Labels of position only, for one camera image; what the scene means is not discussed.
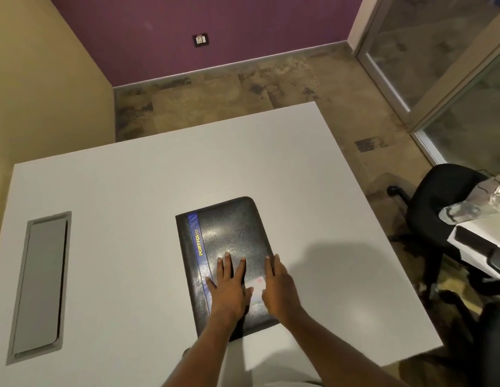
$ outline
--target office chair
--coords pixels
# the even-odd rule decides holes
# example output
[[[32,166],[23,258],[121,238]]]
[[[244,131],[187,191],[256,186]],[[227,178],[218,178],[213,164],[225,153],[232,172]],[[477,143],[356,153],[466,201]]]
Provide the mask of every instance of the office chair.
[[[463,301],[451,291],[440,292],[440,299],[456,306],[473,340],[468,343],[465,360],[421,354],[419,359],[464,372],[474,387],[500,387],[500,302],[487,304],[476,321]]]
[[[445,206],[465,200],[475,185],[487,178],[457,164],[438,164],[427,173],[411,198],[398,186],[386,189],[389,196],[398,195],[407,205],[406,224],[411,234],[393,235],[388,239],[401,242],[408,253],[424,257],[425,290],[421,299],[427,307],[431,305],[443,254],[465,264],[460,251],[447,242],[454,226],[441,221],[438,213]],[[486,275],[478,273],[477,276],[479,283]]]

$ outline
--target purple wall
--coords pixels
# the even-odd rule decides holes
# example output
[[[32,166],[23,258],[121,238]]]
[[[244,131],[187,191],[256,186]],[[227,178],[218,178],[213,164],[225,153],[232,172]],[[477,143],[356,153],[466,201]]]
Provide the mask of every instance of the purple wall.
[[[52,1],[115,87],[346,40],[362,0]]]

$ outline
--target white card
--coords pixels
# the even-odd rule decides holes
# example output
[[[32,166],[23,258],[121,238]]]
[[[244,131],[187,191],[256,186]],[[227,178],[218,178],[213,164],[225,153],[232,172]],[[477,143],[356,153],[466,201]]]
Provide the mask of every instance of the white card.
[[[260,276],[256,279],[245,282],[245,287],[249,288],[251,286],[253,286],[253,293],[250,300],[250,306],[262,301],[262,291],[263,289],[266,289],[266,280],[264,277]]]

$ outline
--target hand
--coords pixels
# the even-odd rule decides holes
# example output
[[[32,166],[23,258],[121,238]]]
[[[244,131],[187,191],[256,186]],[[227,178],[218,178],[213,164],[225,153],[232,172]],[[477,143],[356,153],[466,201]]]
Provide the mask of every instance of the hand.
[[[292,319],[305,312],[300,304],[295,282],[280,261],[278,254],[275,255],[273,269],[268,256],[264,267],[266,289],[262,291],[262,300],[268,312],[286,326]]]
[[[225,253],[224,265],[223,259],[218,258],[217,286],[210,278],[206,278],[208,290],[212,294],[211,319],[226,323],[230,331],[245,314],[253,292],[253,288],[245,289],[241,285],[245,267],[246,260],[243,258],[232,278],[232,259],[230,253]]]

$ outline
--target leather cover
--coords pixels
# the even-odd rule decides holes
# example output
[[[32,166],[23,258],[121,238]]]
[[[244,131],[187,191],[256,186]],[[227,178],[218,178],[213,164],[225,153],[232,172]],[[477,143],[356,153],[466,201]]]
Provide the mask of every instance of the leather cover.
[[[228,251],[232,257],[233,269],[239,265],[241,258],[246,258],[246,272],[242,284],[258,277],[265,277],[265,257],[273,254],[255,202],[250,197],[236,198],[176,216],[196,332],[200,336],[207,325],[209,310],[208,297],[204,292],[204,277],[202,279],[197,250],[195,250],[197,243],[199,245],[199,240],[195,239],[193,242],[194,230],[191,231],[189,225],[190,217],[195,213],[203,238],[203,251],[215,284],[217,284],[217,259],[224,257],[225,252]],[[268,313],[264,303],[259,301],[252,304],[245,316],[238,322],[230,341],[277,323],[278,321]]]

